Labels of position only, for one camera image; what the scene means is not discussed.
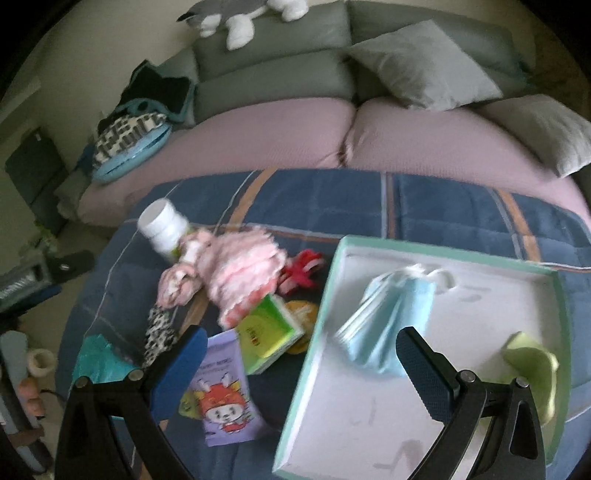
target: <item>screw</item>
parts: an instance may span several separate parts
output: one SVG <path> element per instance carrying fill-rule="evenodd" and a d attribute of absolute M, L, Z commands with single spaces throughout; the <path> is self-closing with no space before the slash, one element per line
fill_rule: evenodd
<path fill-rule="evenodd" d="M 80 377 L 78 380 L 76 380 L 74 385 L 76 388 L 84 388 L 88 385 L 88 377 Z"/>
<path fill-rule="evenodd" d="M 466 383 L 472 383 L 476 381 L 476 374 L 470 370 L 462 370 L 460 372 L 460 378 Z"/>
<path fill-rule="evenodd" d="M 523 377 L 517 377 L 515 379 L 515 383 L 520 388 L 527 388 L 527 387 L 530 386 L 529 382 L 525 378 L 523 378 Z"/>
<path fill-rule="evenodd" d="M 129 372 L 129 374 L 127 375 L 127 378 L 129 378 L 132 382 L 137 382 L 138 380 L 142 380 L 143 377 L 144 377 L 144 371 L 141 368 L 136 368 L 135 370 L 132 370 L 131 372 Z"/>

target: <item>pink fabric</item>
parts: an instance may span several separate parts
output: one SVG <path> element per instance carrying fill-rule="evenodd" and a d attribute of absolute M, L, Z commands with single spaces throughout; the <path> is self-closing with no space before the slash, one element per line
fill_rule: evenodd
<path fill-rule="evenodd" d="M 279 168 L 333 168 L 355 116 L 334 98 L 301 98 L 246 106 L 173 134 L 153 158 L 119 180 L 92 184 L 78 215 L 84 223 L 118 226 L 155 185 L 189 177 Z"/>
<path fill-rule="evenodd" d="M 157 305 L 185 305 L 200 288 L 220 307 L 224 330 L 239 323 L 266 295 L 277 288 L 285 251 L 262 229 L 213 237 L 201 229 L 182 241 L 180 262 L 166 270 L 158 285 Z"/>
<path fill-rule="evenodd" d="M 545 200 L 591 215 L 570 177 L 542 166 L 511 134 L 469 108 L 408 110 L 390 98 L 365 102 L 346 140 L 346 164 L 466 181 Z"/>

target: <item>surgical face mask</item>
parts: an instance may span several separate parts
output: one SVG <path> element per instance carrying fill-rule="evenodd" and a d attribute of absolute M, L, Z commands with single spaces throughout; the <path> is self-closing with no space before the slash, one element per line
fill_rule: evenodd
<path fill-rule="evenodd" d="M 436 291 L 455 286 L 443 270 L 427 274 L 413 265 L 374 278 L 363 294 L 357 311 L 335 334 L 335 339 L 357 366 L 377 374 L 406 376 L 396 355 L 396 336 L 408 326 L 423 335 Z"/>

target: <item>white plastic bottle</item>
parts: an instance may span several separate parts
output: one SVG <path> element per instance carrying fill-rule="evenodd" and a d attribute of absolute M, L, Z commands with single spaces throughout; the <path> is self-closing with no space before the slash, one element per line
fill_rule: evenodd
<path fill-rule="evenodd" d="M 138 218 L 138 230 L 150 240 L 153 249 L 171 263 L 178 260 L 178 242 L 190 232 L 189 221 L 170 200 L 158 199 L 146 207 Z"/>

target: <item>leopard print fabric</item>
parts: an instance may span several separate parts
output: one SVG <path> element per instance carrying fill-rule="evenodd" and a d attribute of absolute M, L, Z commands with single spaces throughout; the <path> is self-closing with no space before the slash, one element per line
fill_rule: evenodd
<path fill-rule="evenodd" d="M 177 340 L 171 310 L 157 306 L 152 307 L 148 315 L 143 367 L 147 368 L 152 365 L 158 355 L 170 350 Z"/>

